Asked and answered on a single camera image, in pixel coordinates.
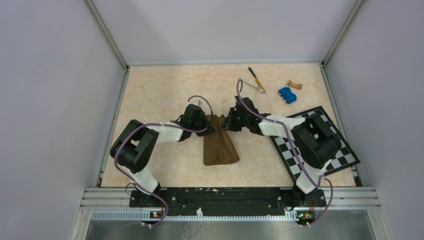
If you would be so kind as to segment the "brown cloth napkin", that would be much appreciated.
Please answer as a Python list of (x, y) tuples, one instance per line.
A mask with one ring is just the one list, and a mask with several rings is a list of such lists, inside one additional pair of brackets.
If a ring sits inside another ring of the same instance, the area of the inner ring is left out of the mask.
[(240, 161), (235, 145), (221, 125), (226, 120), (224, 115), (207, 115), (214, 132), (203, 137), (203, 164), (205, 166), (231, 165)]

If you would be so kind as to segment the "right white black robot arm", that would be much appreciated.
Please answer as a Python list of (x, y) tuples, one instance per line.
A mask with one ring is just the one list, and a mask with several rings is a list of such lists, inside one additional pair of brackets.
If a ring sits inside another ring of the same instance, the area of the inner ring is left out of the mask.
[(235, 106), (229, 109), (220, 128), (232, 132), (247, 128), (259, 136), (287, 139), (289, 152), (301, 168), (289, 200), (307, 206), (321, 185), (327, 166), (342, 147), (340, 138), (317, 114), (293, 118), (259, 113), (248, 97), (235, 99)]

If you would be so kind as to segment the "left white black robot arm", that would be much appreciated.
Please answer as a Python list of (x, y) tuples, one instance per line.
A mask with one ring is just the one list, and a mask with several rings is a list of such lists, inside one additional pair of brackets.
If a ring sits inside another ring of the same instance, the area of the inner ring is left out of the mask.
[(126, 176), (141, 193), (141, 200), (149, 207), (167, 207), (160, 195), (160, 183), (153, 176), (148, 163), (155, 146), (168, 142), (182, 142), (193, 134), (204, 137), (215, 132), (200, 103), (188, 103), (176, 120), (142, 123), (131, 120), (110, 149), (115, 168)]

